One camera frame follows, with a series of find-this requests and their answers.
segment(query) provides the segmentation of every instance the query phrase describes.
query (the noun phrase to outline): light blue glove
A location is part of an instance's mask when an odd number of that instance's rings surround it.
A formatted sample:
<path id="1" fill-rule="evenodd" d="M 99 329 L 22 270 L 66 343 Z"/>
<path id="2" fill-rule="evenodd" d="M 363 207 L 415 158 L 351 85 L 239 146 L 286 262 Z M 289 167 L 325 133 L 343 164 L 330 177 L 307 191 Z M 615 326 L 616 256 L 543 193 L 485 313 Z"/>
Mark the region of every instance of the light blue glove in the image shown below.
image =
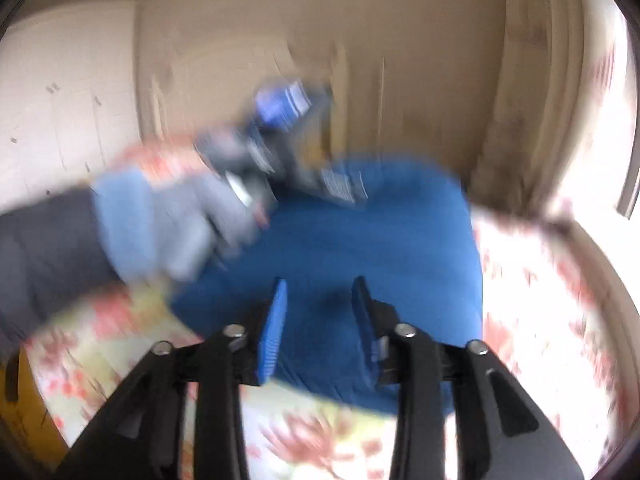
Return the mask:
<path id="1" fill-rule="evenodd" d="M 214 253 L 238 254 L 260 231 L 254 208 L 213 173 L 155 189 L 130 169 L 103 176 L 93 190 L 100 241 L 127 283 L 158 272 L 194 280 Z"/>

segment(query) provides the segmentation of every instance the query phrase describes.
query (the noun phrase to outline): beige wall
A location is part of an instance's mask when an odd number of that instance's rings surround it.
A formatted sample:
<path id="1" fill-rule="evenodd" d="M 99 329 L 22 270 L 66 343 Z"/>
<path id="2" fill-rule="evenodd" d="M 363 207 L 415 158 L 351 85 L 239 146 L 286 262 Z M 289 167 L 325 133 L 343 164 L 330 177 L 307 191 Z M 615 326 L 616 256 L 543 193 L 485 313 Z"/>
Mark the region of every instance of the beige wall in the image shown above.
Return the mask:
<path id="1" fill-rule="evenodd" d="M 152 131 L 152 74 L 204 38 L 283 34 L 295 59 L 350 58 L 352 150 L 373 150 L 385 58 L 385 150 L 433 156 L 466 177 L 490 118 L 504 42 L 505 0 L 143 0 L 139 106 Z"/>

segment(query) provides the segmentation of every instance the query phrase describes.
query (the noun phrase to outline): hand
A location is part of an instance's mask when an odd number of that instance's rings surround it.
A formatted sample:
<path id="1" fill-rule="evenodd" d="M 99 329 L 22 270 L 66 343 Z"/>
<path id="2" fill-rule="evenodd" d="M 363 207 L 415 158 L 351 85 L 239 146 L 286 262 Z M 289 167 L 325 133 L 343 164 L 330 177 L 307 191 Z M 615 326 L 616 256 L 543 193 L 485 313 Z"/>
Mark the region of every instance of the hand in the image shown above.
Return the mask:
<path id="1" fill-rule="evenodd" d="M 195 279 L 216 253 L 253 242 L 268 216 L 201 160 L 189 137 L 127 150 L 95 185 L 103 246 L 125 281 L 158 271 Z"/>

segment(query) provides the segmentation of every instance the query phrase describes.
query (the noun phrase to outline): curtain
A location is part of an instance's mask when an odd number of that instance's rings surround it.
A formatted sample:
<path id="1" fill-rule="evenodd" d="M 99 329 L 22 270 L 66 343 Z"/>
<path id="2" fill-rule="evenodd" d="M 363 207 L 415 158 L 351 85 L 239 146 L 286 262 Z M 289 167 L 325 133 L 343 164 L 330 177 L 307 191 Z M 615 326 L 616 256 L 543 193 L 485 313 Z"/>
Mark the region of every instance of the curtain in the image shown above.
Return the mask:
<path id="1" fill-rule="evenodd" d="M 626 20 L 613 0 L 582 0 L 584 62 L 572 128 L 578 144 L 546 215 L 573 219 L 576 206 L 615 209 L 636 130 L 637 72 Z"/>
<path id="2" fill-rule="evenodd" d="M 581 0 L 506 0 L 502 66 L 471 200 L 526 216 L 544 209 L 579 140 L 572 123 L 583 55 Z"/>

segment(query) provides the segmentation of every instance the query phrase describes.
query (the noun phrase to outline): white cabinet door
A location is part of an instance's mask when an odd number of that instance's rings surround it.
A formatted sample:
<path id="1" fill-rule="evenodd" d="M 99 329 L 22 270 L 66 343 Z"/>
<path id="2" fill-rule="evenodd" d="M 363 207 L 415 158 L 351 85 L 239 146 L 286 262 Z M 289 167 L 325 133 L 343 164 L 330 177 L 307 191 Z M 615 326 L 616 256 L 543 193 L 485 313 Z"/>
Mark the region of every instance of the white cabinet door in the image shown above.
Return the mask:
<path id="1" fill-rule="evenodd" d="M 0 210 L 104 171 L 140 142 L 135 0 L 41 12 L 0 41 Z"/>

